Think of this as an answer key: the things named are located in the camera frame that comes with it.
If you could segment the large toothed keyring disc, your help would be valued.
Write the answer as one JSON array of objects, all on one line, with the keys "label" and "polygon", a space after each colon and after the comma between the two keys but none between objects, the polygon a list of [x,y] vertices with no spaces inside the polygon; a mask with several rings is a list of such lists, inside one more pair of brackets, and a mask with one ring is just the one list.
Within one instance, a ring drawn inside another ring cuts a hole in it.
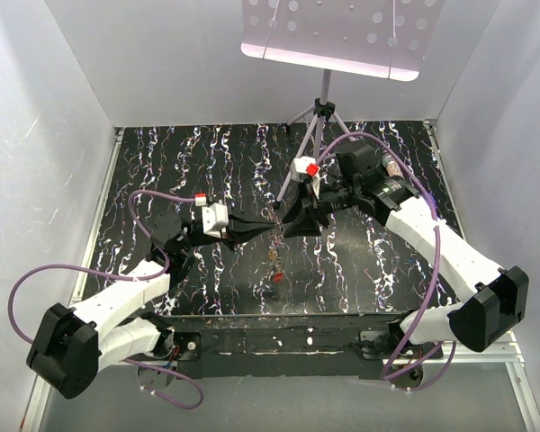
[{"label": "large toothed keyring disc", "polygon": [[284,279],[284,262],[280,257],[280,246],[283,243],[282,225],[272,206],[269,206],[263,215],[274,224],[274,227],[268,233],[270,241],[268,255],[272,267],[270,281],[278,284]]}]

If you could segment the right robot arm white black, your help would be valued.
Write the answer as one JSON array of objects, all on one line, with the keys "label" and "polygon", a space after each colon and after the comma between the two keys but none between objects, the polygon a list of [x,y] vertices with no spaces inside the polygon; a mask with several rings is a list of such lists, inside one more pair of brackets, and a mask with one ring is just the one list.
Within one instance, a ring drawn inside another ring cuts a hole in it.
[{"label": "right robot arm white black", "polygon": [[457,299],[394,321],[389,345],[396,356],[410,357],[423,344],[442,341],[480,353],[525,317],[526,272],[487,258],[439,219],[422,193],[404,179],[396,158],[378,155],[371,145],[357,141],[338,148],[335,158],[342,177],[333,185],[321,184],[315,158],[292,161],[290,176],[298,191],[283,217],[284,236],[318,237],[329,225],[329,215],[357,208],[414,247]]}]

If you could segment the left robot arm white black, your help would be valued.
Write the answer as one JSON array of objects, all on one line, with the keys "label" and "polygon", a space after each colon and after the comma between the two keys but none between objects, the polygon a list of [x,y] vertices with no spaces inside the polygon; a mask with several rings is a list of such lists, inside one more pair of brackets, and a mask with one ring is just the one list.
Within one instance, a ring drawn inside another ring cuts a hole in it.
[{"label": "left robot arm white black", "polygon": [[194,248],[218,242],[234,248],[274,226],[218,203],[202,208],[196,220],[160,213],[150,231],[149,253],[125,280],[71,307],[57,303],[46,310],[26,364],[62,396],[73,399],[117,362],[136,355],[174,357],[174,327],[154,312],[139,317],[135,312],[185,279],[194,265]]}]

